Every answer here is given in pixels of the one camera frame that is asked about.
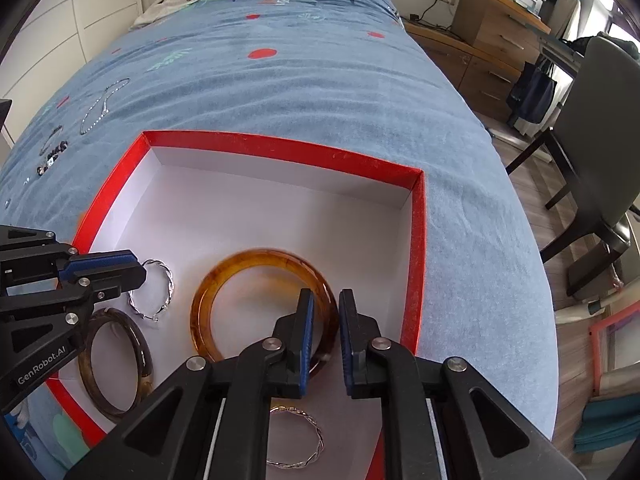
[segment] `chair backrest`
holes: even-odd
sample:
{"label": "chair backrest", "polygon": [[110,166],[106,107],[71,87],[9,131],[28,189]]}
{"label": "chair backrest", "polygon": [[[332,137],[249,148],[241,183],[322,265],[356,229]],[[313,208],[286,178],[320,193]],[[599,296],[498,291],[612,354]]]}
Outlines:
{"label": "chair backrest", "polygon": [[604,221],[616,224],[640,194],[640,64],[593,38],[554,133]]}

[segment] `blue blanket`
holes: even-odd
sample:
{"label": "blue blanket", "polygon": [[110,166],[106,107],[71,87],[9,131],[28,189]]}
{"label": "blue blanket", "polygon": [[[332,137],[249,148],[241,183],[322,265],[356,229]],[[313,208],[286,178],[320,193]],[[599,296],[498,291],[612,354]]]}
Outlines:
{"label": "blue blanket", "polygon": [[164,128],[308,140],[424,168],[418,354],[469,359],[551,436],[556,333],[529,223],[489,135],[390,0],[201,0],[124,35],[20,137],[0,173],[0,223],[71,240],[133,139]]}

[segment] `white wardrobe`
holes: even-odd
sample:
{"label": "white wardrobe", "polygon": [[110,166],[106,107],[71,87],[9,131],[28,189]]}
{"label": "white wardrobe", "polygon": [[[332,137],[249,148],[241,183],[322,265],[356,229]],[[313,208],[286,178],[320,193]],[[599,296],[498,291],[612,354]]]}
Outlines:
{"label": "white wardrobe", "polygon": [[9,147],[40,107],[141,13],[141,0],[40,1],[0,64],[0,97],[13,101],[2,128]]}

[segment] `amber bangle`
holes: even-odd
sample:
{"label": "amber bangle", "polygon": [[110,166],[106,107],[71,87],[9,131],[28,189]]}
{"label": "amber bangle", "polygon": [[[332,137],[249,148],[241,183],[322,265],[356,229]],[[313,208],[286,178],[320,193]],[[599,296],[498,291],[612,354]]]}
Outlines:
{"label": "amber bangle", "polygon": [[311,264],[295,254],[276,249],[251,249],[222,260],[206,275],[191,303],[191,339],[199,355],[212,361],[224,359],[211,333],[211,311],[216,295],[233,275],[250,267],[270,266],[288,270],[299,277],[314,294],[322,319],[322,337],[311,356],[310,373],[317,374],[331,357],[338,330],[338,308],[328,283]]}
{"label": "amber bangle", "polygon": [[[106,323],[117,323],[123,327],[127,337],[136,353],[136,365],[138,366],[138,389],[136,398],[128,410],[120,410],[111,404],[102,394],[95,382],[94,370],[91,366],[91,348],[98,330]],[[136,323],[124,312],[116,308],[102,308],[93,313],[89,320],[84,350],[78,356],[80,377],[89,398],[93,401],[98,411],[111,422],[118,423],[133,408],[142,402],[153,390],[154,368],[151,362],[151,352],[146,340]]]}

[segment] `red frame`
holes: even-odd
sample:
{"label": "red frame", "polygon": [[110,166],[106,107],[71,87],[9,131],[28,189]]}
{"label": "red frame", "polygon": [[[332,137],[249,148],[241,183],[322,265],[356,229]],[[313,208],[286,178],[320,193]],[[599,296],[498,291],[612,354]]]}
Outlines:
{"label": "red frame", "polygon": [[589,327],[589,336],[591,337],[591,352],[593,353],[593,390],[596,395],[600,394],[600,379],[602,378],[602,364],[600,363],[600,332],[616,324],[623,319],[635,314],[640,310],[640,301],[623,308],[620,312],[612,316],[601,319],[599,322]]}
{"label": "red frame", "polygon": [[[400,342],[415,354],[420,337],[426,267],[426,194],[424,171],[360,153],[348,152],[311,142],[254,134],[229,132],[163,130],[143,132],[125,152],[102,184],[78,227],[73,245],[89,252],[102,222],[133,171],[152,147],[194,148],[243,155],[263,156],[328,170],[355,174],[412,192],[411,245],[406,301]],[[105,433],[68,393],[57,374],[47,386],[67,415],[78,425],[85,442],[95,446]],[[366,480],[384,478],[382,434],[376,446]]]}

